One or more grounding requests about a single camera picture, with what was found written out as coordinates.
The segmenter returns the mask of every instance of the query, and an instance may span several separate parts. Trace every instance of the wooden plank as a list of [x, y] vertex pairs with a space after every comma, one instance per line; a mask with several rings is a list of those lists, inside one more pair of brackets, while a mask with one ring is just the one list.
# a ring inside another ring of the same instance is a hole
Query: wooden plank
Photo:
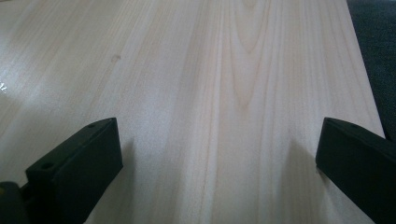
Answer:
[[372, 223], [314, 162], [324, 117], [383, 135], [345, 1], [10, 1], [0, 82], [0, 180], [118, 118], [87, 223]]

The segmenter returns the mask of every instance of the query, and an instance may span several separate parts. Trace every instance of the black plastic piece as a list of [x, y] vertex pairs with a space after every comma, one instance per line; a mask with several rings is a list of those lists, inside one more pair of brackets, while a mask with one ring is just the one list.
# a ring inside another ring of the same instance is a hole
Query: black plastic piece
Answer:
[[317, 167], [375, 223], [396, 223], [396, 144], [326, 118]]
[[117, 120], [84, 127], [26, 170], [21, 197], [30, 223], [85, 222], [121, 168]]
[[0, 223], [29, 224], [20, 188], [13, 182], [0, 183]]

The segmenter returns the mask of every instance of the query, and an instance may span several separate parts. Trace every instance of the light wood surface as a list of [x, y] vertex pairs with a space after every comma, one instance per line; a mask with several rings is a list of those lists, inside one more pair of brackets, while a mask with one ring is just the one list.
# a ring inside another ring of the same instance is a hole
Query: light wood surface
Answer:
[[324, 117], [383, 135], [344, 0], [6, 1], [0, 82], [0, 180], [117, 117], [87, 223], [372, 223], [314, 161]]

